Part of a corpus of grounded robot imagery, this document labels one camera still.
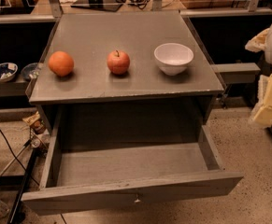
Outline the orange fruit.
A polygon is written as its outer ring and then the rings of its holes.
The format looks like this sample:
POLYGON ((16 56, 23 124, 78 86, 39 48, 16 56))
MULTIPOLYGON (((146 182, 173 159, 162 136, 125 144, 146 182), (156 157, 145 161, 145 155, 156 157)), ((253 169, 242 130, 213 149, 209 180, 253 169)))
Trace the orange fruit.
POLYGON ((53 52, 49 58, 49 69, 58 77, 65 77, 73 71, 74 60, 64 51, 53 52))

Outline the open grey top drawer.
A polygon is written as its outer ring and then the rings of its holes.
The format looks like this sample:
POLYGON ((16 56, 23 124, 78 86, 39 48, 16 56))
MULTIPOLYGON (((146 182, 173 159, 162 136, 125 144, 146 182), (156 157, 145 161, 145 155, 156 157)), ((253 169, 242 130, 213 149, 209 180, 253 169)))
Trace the open grey top drawer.
POLYGON ((181 104, 73 105, 55 119, 39 189, 22 200, 55 215, 227 195, 242 177, 181 104))

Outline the grey side shelf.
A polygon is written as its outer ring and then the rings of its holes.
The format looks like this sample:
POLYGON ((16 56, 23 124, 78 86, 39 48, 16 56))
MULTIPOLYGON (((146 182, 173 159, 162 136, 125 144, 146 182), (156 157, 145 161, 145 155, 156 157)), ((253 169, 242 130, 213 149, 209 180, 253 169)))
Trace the grey side shelf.
POLYGON ((213 64, 212 69, 225 84, 252 83, 260 72, 256 63, 213 64))

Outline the red apple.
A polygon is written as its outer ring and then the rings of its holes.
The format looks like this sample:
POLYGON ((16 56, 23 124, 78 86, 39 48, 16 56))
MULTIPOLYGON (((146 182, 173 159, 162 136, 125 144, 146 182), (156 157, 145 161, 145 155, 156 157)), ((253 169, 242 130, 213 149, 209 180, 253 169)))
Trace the red apple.
POLYGON ((114 75, 123 75, 130 66, 129 55, 122 50, 113 50, 107 56, 107 67, 114 75))

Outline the grey cabinet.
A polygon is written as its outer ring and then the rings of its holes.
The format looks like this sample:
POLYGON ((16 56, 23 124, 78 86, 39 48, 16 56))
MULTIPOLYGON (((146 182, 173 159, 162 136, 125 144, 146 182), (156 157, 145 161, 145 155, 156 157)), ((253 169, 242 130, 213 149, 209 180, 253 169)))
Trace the grey cabinet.
POLYGON ((177 11, 64 14, 29 101, 52 126, 61 104, 197 97, 208 118, 222 84, 177 11))

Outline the black monitor stand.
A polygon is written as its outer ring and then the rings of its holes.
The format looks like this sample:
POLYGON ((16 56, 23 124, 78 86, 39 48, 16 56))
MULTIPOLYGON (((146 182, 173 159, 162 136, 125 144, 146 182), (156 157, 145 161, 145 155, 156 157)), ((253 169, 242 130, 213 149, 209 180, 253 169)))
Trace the black monitor stand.
POLYGON ((77 0, 71 7, 117 12, 122 5, 123 2, 119 0, 77 0))

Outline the snack bag on floor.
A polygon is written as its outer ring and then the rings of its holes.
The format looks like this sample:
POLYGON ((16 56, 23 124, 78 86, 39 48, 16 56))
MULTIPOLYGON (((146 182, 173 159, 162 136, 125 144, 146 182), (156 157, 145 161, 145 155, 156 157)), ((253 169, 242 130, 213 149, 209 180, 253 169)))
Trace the snack bag on floor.
POLYGON ((29 127, 36 133, 41 134, 45 132, 46 127, 45 124, 40 117, 40 114, 38 111, 35 112, 32 116, 26 117, 22 119, 26 124, 29 125, 29 127))

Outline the grey small bowl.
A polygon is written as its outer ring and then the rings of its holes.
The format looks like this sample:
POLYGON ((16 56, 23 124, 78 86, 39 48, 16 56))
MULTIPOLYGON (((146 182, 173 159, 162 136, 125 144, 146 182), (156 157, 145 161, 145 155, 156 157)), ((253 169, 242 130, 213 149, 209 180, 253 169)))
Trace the grey small bowl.
POLYGON ((21 70, 21 76, 24 80, 30 81, 38 77, 41 68, 41 63, 29 63, 21 70))

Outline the blue white bowl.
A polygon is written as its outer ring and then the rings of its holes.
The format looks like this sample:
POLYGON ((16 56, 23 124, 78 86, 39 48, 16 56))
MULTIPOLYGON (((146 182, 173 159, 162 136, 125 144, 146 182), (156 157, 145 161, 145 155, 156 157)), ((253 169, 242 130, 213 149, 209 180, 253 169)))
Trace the blue white bowl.
POLYGON ((0 82, 12 80, 18 71, 18 65, 15 63, 0 63, 0 82))

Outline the black tripod leg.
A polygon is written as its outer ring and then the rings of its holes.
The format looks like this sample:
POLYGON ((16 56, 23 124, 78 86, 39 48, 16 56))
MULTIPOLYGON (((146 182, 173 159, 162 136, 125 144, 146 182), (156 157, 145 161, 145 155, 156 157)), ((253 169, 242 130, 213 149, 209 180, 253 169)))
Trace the black tripod leg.
POLYGON ((24 172, 24 176, 22 178, 22 182, 20 185, 20 188, 16 194, 16 198, 14 201, 14 204, 12 206, 12 209, 9 213, 9 217, 7 220, 7 224, 18 224, 18 219, 20 215, 20 209, 21 209, 21 197, 23 193, 26 191, 29 185, 29 181, 32 178, 32 172, 36 163, 36 157, 37 157, 37 150, 34 149, 31 153, 31 157, 28 161, 26 170, 24 172))

